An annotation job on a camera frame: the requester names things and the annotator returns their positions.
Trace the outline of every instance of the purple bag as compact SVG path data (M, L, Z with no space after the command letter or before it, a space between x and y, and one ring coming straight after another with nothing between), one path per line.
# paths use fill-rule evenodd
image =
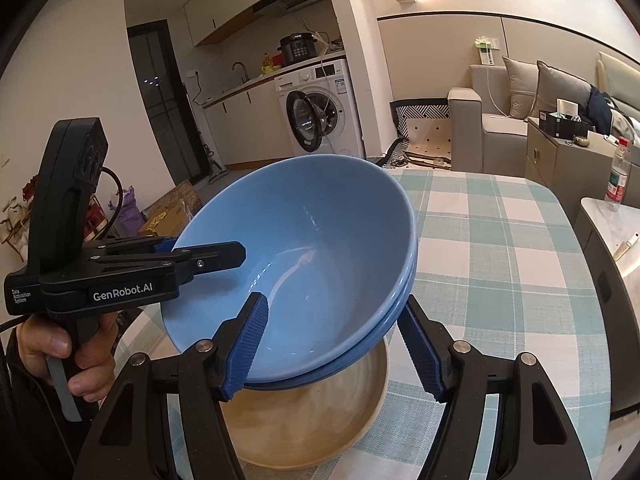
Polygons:
M112 198L109 201L109 209L116 211L118 206L118 196ZM118 234L121 237L138 236L138 231L145 224L145 219L142 217L142 213L136 206L136 195L133 191L133 186L123 192L122 194L122 208L118 213L118 218L114 223L114 227L118 230Z

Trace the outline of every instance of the black box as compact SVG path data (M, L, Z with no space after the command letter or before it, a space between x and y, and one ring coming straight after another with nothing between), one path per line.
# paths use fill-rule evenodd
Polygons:
M540 112L540 129L555 139L587 138L591 126L587 123L554 117L552 112Z

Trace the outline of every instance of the stacked bowls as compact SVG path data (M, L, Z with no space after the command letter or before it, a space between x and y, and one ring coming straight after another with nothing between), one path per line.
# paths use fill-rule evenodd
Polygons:
M264 294L269 321L244 384L254 391L224 407L234 447L242 458L276 468L327 460L364 434L384 400L383 339L416 272L410 202L365 160L291 158L219 193L175 248L229 241L244 245L242 266L195 276L163 303L167 333L183 352L235 317L251 292ZM336 406L343 434L328 436L337 431L329 422ZM331 445L310 450L321 440ZM287 452L276 460L272 448Z
M187 225L175 248L238 241L238 269L195 276L162 319L180 351L215 334L253 291L269 322L245 386L327 378L371 350L398 318L417 261L414 213L387 172L342 155L291 158L238 180Z

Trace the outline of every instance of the hand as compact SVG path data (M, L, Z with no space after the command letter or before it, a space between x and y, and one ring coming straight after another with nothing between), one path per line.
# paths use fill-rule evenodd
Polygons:
M76 352L76 364L82 371L69 379L69 390L87 402L107 396L115 376L111 346L118 334L117 312L100 316L98 332ZM67 358L71 354L69 334L50 319L31 316L17 328L18 353L27 371L51 384L45 355Z

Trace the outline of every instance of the wooden bowl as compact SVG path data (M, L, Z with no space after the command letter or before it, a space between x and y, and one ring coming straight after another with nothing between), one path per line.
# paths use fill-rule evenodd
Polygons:
M316 465L339 455L373 425L386 396L383 338L353 365L314 384L281 391L244 389L221 403L238 458L274 469Z

